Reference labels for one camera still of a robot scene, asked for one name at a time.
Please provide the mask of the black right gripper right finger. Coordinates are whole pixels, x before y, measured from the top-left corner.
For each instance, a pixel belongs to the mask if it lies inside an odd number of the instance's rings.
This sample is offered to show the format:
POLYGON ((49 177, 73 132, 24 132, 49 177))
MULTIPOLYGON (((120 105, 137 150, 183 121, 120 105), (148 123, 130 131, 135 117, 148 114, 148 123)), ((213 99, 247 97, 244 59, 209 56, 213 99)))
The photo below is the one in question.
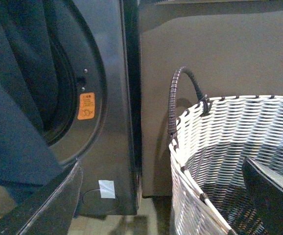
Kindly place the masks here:
POLYGON ((283 235, 283 176, 248 157, 242 174, 264 228, 271 235, 283 235))

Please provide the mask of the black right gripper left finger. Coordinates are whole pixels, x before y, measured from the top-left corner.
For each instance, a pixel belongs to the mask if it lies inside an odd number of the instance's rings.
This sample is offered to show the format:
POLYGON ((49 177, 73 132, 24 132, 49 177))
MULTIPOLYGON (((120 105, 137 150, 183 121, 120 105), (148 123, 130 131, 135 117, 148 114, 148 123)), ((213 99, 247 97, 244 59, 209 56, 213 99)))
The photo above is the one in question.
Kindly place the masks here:
POLYGON ((83 170, 80 161, 0 218, 0 235, 66 235, 76 211, 83 170))

